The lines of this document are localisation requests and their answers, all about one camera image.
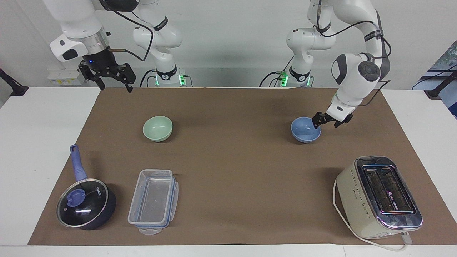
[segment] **toaster power cord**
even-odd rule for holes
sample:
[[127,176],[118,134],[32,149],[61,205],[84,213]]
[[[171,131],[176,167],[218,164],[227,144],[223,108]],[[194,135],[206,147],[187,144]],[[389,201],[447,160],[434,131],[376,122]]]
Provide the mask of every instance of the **toaster power cord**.
[[409,237],[409,234],[406,232],[406,233],[402,233],[402,239],[403,239],[403,242],[404,242],[404,245],[400,248],[400,249],[395,249],[395,248],[390,248],[388,246],[383,246],[383,245],[380,245],[380,244],[377,244],[377,243],[374,243],[374,242],[371,242],[370,240],[367,240],[365,238],[361,238],[360,236],[358,236],[351,228],[351,226],[349,226],[349,223],[347,223],[346,219],[344,218],[343,214],[341,214],[340,212],[340,209],[338,209],[338,207],[336,206],[336,203],[335,203],[335,192],[336,192],[336,180],[335,180],[335,183],[333,183],[333,206],[335,206],[335,209],[336,211],[338,212],[338,214],[340,215],[341,219],[344,221],[344,223],[346,224],[347,228],[360,240],[366,242],[366,243],[369,243],[369,244],[372,244],[374,246],[377,246],[377,247],[380,247],[380,248],[384,248],[386,250],[390,250],[390,251],[394,251],[394,252],[401,252],[403,251],[404,249],[406,249],[406,247],[410,244],[412,244],[412,241],[411,241],[411,238]]

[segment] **white wall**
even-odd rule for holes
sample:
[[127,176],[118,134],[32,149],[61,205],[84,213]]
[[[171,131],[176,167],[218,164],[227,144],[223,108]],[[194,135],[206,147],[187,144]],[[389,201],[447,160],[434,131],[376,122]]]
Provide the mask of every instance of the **white wall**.
[[[194,79],[195,86],[258,86],[268,72],[282,69],[292,56],[286,45],[289,30],[311,27],[307,0],[163,0],[166,14],[184,35],[173,49],[177,63]],[[456,1],[372,1],[378,10],[386,39],[393,47],[392,83],[386,88],[410,88],[456,40]],[[58,23],[40,0],[0,0],[0,67],[28,86],[50,86],[47,69],[59,69],[47,44],[61,34]],[[135,27],[116,14],[98,11],[97,16],[114,48],[142,54],[132,40]],[[335,31],[346,24],[332,20]],[[335,87],[330,66],[340,53],[365,50],[362,34],[355,28],[340,34],[334,48],[314,51],[316,86]],[[140,63],[117,53],[119,63],[129,62],[137,72],[155,65]],[[64,63],[75,68],[78,61]],[[0,95],[6,92],[0,81]],[[113,81],[108,85],[122,86]]]

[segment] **white table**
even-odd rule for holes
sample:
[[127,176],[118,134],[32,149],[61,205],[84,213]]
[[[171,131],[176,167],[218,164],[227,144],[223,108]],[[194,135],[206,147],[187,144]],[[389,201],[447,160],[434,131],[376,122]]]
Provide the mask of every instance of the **white table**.
[[[0,109],[0,256],[456,255],[457,245],[410,246],[401,253],[375,246],[331,244],[26,246],[69,157],[68,147],[76,142],[98,93],[98,88],[30,88]],[[382,93],[457,220],[456,119],[441,101],[429,100],[422,91]]]

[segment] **brown table mat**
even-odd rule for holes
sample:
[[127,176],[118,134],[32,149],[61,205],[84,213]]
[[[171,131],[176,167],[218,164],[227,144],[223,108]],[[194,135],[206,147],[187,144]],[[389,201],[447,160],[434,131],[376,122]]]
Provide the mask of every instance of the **brown table mat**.
[[[65,165],[29,241],[32,245],[364,244],[332,204],[336,176],[361,155],[391,158],[423,216],[414,244],[457,244],[457,225],[397,119],[379,94],[349,124],[322,126],[311,144],[297,142],[291,122],[325,111],[334,89],[125,89],[100,93],[78,138],[89,177],[110,186],[114,215],[92,231],[65,228],[55,214],[72,183]],[[144,122],[164,115],[170,138],[154,143]],[[138,174],[170,169],[179,201],[170,226],[145,236],[127,222]],[[401,244],[400,236],[377,240]]]

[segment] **plastic food container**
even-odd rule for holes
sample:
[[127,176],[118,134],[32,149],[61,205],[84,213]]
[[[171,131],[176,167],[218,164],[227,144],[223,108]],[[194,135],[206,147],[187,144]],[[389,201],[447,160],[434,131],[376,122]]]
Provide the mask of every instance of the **plastic food container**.
[[170,170],[142,170],[133,193],[128,222],[142,234],[157,234],[173,220],[177,203],[178,182]]

